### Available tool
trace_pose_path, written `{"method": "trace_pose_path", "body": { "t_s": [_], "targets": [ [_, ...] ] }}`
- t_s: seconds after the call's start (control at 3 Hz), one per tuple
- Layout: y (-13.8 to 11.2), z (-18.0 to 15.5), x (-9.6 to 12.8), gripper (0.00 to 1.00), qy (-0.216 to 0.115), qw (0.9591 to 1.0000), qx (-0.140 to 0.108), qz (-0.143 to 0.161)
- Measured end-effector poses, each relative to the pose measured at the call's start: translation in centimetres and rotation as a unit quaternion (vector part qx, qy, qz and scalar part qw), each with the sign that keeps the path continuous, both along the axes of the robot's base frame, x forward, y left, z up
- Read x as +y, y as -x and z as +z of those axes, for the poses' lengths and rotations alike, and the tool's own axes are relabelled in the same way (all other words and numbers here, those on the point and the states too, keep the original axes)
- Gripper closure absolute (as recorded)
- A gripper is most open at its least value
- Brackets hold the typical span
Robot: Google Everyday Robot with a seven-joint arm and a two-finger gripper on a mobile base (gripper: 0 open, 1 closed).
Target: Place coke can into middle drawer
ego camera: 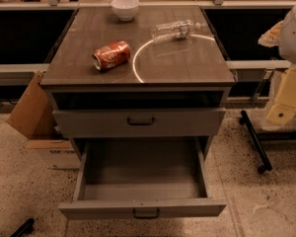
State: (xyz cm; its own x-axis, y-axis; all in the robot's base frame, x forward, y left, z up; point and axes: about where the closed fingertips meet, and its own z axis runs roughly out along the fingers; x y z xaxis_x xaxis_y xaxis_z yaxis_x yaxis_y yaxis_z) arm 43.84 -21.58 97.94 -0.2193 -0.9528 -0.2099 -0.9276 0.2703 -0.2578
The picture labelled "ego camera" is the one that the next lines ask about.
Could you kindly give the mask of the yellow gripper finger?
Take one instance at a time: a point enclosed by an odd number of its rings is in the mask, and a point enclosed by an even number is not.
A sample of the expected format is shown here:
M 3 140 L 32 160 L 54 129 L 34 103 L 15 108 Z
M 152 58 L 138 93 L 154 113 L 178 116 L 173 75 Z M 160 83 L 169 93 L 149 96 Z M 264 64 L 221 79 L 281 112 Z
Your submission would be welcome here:
M 279 46 L 281 27 L 283 22 L 280 21 L 260 36 L 258 44 L 266 47 Z
M 296 65 L 281 75 L 281 82 L 266 119 L 276 125 L 286 125 L 296 115 Z

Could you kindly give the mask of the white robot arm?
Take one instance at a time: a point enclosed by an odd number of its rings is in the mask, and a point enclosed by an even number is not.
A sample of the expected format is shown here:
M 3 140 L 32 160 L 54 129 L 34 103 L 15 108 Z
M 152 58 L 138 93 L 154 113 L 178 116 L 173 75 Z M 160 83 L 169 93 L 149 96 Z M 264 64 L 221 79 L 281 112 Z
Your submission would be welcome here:
M 266 119 L 285 125 L 296 115 L 296 4 L 284 20 L 260 36 L 258 44 L 277 46 L 279 55 L 291 66 L 281 75 L 281 81 Z

